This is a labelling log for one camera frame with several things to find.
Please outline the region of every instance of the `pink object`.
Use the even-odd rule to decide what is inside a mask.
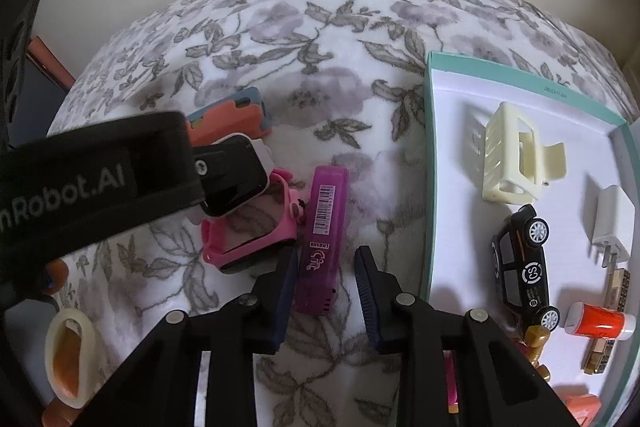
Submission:
[[[447,378],[447,405],[449,412],[452,407],[458,406],[458,387],[456,385],[456,370],[453,365],[453,353],[444,352],[444,371]]]
[[[319,166],[314,172],[294,296],[296,311],[327,315],[335,300],[349,170]]]
[[[244,258],[263,249],[282,242],[294,242],[298,235],[298,224],[304,217],[304,201],[295,188],[289,188],[287,182],[293,174],[284,169],[273,169],[269,176],[270,185],[279,183],[284,190],[284,210],[277,227],[271,232],[250,239],[242,245],[225,251],[226,220],[220,217],[215,221],[205,219],[200,224],[202,236],[202,258],[220,271],[236,271]]]

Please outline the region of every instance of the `bed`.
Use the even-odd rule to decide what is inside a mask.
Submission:
[[[261,426],[386,423],[399,359],[367,346],[353,252],[369,245],[378,265],[417,293],[426,226],[422,78],[431,50],[544,76],[629,121],[639,114],[609,51],[525,0],[177,0],[115,34],[54,120],[50,133],[141,112],[190,114],[255,86],[273,121],[266,143],[294,187],[308,190],[319,164],[349,168],[334,313],[292,314],[280,352],[255,359]],[[237,218],[249,234],[273,225],[254,205]],[[103,380],[165,313],[218,309],[273,266],[222,275],[202,262],[201,248],[199,229],[177,214],[65,258],[70,276],[59,298],[100,332]]]

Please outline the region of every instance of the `barcode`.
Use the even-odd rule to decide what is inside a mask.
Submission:
[[[314,233],[329,235],[331,229],[331,213],[334,209],[335,185],[320,185],[318,207],[314,219]]]

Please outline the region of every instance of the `purple highlighter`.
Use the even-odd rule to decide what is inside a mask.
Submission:
[[[306,205],[305,236],[295,293],[297,312],[328,315],[336,295],[349,170],[320,166]]]

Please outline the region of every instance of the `toy car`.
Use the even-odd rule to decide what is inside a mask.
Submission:
[[[516,316],[520,333],[533,325],[553,331],[560,321],[558,308],[549,305],[545,251],[547,223],[530,204],[507,219],[494,237],[495,282],[502,302]]]

